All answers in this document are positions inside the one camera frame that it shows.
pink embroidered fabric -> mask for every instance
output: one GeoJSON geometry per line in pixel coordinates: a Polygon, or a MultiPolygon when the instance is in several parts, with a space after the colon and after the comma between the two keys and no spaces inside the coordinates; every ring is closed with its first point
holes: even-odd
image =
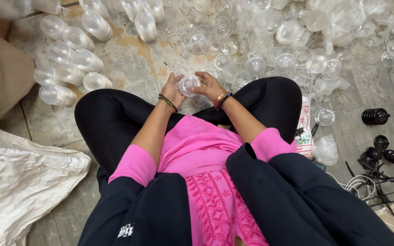
{"type": "MultiPolygon", "coordinates": [[[[234,245],[235,236],[248,246],[268,245],[226,170],[227,157],[242,144],[238,134],[191,115],[165,136],[158,171],[185,178],[193,246],[234,245]]],[[[296,142],[286,143],[275,128],[262,131],[250,145],[265,162],[277,154],[297,153],[296,142]]],[[[155,174],[150,154],[130,145],[109,182],[127,176],[147,186],[155,174]]]]}

woman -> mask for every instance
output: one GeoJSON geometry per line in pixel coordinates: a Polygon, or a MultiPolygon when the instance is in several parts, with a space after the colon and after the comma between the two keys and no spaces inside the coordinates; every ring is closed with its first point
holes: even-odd
{"type": "Polygon", "coordinates": [[[394,245],[365,202],[296,153],[296,83],[263,78],[230,96],[196,75],[193,91],[219,110],[175,113],[186,98],[173,73],[156,106],[112,89],[78,102],[77,126],[101,166],[80,246],[394,245]]]}

printed plastic bag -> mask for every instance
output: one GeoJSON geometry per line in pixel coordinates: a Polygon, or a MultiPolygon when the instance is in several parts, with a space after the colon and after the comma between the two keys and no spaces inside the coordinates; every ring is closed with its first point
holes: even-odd
{"type": "Polygon", "coordinates": [[[307,158],[313,156],[313,136],[311,135],[311,99],[302,96],[302,110],[300,111],[299,123],[296,131],[297,153],[307,158]]]}
{"type": "Polygon", "coordinates": [[[0,246],[25,245],[31,224],[68,196],[90,163],[82,152],[0,130],[0,246]]]}

pile of plastic lids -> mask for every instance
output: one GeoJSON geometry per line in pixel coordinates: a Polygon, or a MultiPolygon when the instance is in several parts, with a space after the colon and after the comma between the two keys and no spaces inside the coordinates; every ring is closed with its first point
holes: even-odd
{"type": "MultiPolygon", "coordinates": [[[[394,0],[181,0],[175,4],[180,4],[182,14],[165,15],[160,31],[183,56],[221,52],[211,74],[225,87],[235,92],[258,78],[287,77],[321,109],[330,108],[333,90],[350,86],[340,71],[352,59],[349,47],[354,39],[369,48],[394,39],[394,0]],[[347,50],[336,53],[336,46],[347,50]]],[[[393,68],[394,79],[394,40],[382,61],[393,68]]]]}

black pants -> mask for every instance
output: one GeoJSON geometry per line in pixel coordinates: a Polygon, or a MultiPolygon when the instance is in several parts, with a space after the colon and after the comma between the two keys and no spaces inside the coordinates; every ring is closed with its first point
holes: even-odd
{"type": "MultiPolygon", "coordinates": [[[[293,142],[302,108],[302,94],[294,81],[284,77],[262,78],[244,86],[233,97],[264,126],[278,129],[283,140],[293,142]]],[[[154,105],[131,93],[114,89],[95,90],[80,99],[75,107],[75,121],[101,166],[97,177],[113,174],[153,108],[154,105]]],[[[183,116],[172,114],[167,132],[183,116]]],[[[213,107],[194,116],[214,125],[232,125],[223,110],[213,107]]]]}

